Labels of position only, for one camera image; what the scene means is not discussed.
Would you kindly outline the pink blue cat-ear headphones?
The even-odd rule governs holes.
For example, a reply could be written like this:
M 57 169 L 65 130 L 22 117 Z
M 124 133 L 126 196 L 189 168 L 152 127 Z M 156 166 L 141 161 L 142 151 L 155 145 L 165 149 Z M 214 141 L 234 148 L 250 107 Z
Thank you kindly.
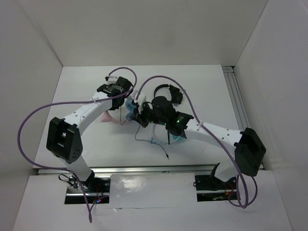
M 108 111 L 104 112 L 101 117 L 101 122 L 112 122 L 115 124 L 124 125 L 127 121 L 131 121 L 130 116 L 133 114 L 133 110 L 135 109 L 135 105 L 133 104 L 134 100 L 131 96 L 128 97 L 128 99 L 125 101 L 125 107 L 128 110 L 128 113 L 125 116 L 125 120 L 122 122 L 122 108 L 120 107 L 120 116 L 119 119 L 113 118 Z

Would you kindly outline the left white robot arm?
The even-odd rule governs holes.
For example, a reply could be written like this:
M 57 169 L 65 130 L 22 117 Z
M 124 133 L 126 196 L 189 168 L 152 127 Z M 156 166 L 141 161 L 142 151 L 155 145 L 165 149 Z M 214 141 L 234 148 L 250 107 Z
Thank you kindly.
M 87 127 L 101 114 L 118 109 L 123 105 L 132 83 L 118 77 L 115 83 L 103 84 L 86 103 L 64 118 L 54 117 L 48 128 L 46 147 L 59 158 L 79 178 L 78 187 L 84 192 L 92 191 L 102 185 L 82 157 L 81 136 Z

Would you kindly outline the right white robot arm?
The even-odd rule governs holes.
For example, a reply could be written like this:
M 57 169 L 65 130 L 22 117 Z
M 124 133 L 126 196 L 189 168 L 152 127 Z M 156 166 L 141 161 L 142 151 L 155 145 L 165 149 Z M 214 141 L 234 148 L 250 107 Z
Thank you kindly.
M 143 128 L 149 124 L 164 126 L 169 134 L 185 139 L 199 140 L 222 148 L 229 161 L 219 163 L 210 177 L 212 187 L 222 188 L 237 175 L 255 177 L 262 164 L 266 148 L 252 128 L 232 130 L 201 122 L 196 117 L 177 111 L 164 96 L 151 102 L 133 101 L 131 119 Z

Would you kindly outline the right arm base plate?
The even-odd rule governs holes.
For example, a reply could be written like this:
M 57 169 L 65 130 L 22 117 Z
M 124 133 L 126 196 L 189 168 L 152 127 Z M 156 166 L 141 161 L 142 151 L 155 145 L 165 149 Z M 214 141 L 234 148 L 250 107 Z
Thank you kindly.
M 193 186 L 196 188 L 198 202 L 236 200 L 236 178 L 227 182 L 210 175 L 195 175 Z

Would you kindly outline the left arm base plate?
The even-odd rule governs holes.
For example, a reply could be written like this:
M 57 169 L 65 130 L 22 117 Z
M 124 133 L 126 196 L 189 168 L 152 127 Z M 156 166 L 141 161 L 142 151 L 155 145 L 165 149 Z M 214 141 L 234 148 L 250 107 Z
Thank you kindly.
M 88 189 L 84 186 L 84 191 L 88 203 L 92 205 L 95 204 L 108 204 L 110 201 L 110 185 L 111 185 L 111 177 L 110 176 L 103 176 L 100 177 L 102 183 L 99 186 L 95 186 L 94 189 Z M 81 205 L 85 204 L 85 199 L 83 192 L 80 188 L 79 183 L 77 180 L 71 176 L 67 182 L 66 194 L 65 194 L 65 205 Z

